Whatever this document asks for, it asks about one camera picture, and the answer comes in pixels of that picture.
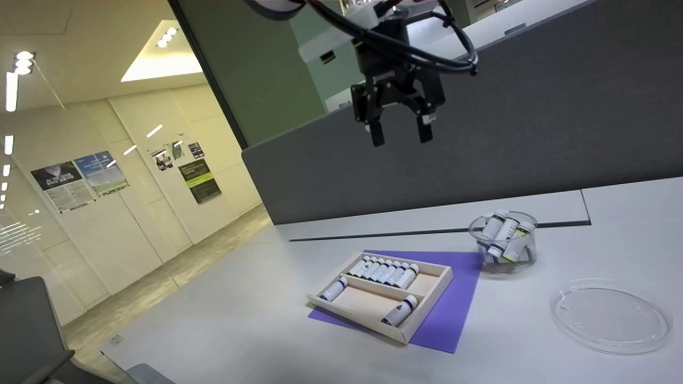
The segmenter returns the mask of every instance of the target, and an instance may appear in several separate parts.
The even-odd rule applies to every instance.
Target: wall poster
[[[192,151],[192,156],[197,158],[197,159],[202,159],[204,158],[204,150],[201,150],[201,145],[193,140],[193,143],[188,143],[188,148],[190,148],[190,151]]]
[[[172,140],[169,148],[170,148],[172,159],[183,158],[183,140]]]
[[[73,161],[35,169],[31,174],[59,214],[96,201]]]
[[[83,156],[74,159],[81,174],[97,196],[107,196],[128,187],[128,180],[109,151]]]
[[[157,171],[172,169],[172,158],[166,150],[152,151],[152,158]]]
[[[183,174],[183,180],[186,180],[186,183],[199,205],[222,195],[214,174],[210,174],[210,169],[204,159],[188,161],[177,169]]]

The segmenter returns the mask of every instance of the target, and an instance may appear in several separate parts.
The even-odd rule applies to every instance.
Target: white table
[[[180,384],[679,384],[683,181],[593,187],[585,196],[593,224],[538,231],[533,271],[503,281],[479,278],[456,353],[309,320],[304,292],[358,250],[467,251],[469,235],[291,243],[278,229],[135,320],[105,353],[123,369],[148,362]],[[551,298],[580,279],[658,298],[674,323],[672,340],[652,353],[612,357],[566,337]]]

